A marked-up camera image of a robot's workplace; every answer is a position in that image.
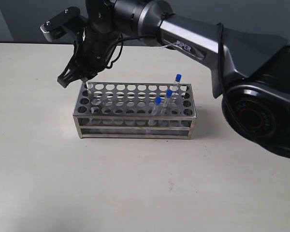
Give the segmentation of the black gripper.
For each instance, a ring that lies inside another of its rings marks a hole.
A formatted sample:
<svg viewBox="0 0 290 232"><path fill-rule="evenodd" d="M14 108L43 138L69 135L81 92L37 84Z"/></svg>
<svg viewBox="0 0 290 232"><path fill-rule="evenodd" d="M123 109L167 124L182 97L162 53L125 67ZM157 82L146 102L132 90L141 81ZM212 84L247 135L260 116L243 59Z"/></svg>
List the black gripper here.
<svg viewBox="0 0 290 232"><path fill-rule="evenodd" d="M76 57L71 57L63 72L57 77L57 82L62 87L67 87L77 80L90 81L102 72L114 52L112 45L120 39L120 32L113 30L100 33L87 26L80 39Z"/></svg>

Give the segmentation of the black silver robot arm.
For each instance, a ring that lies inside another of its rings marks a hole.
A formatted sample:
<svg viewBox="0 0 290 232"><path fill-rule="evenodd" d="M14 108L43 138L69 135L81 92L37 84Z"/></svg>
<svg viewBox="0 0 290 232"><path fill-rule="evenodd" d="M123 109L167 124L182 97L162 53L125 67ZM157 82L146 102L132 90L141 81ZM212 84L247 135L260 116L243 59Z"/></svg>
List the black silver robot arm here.
<svg viewBox="0 0 290 232"><path fill-rule="evenodd" d="M176 15L163 0L88 0L88 20L58 77L67 87L109 69L118 43L166 45L208 67L228 124L290 159L290 43L280 36L227 29Z"/></svg>

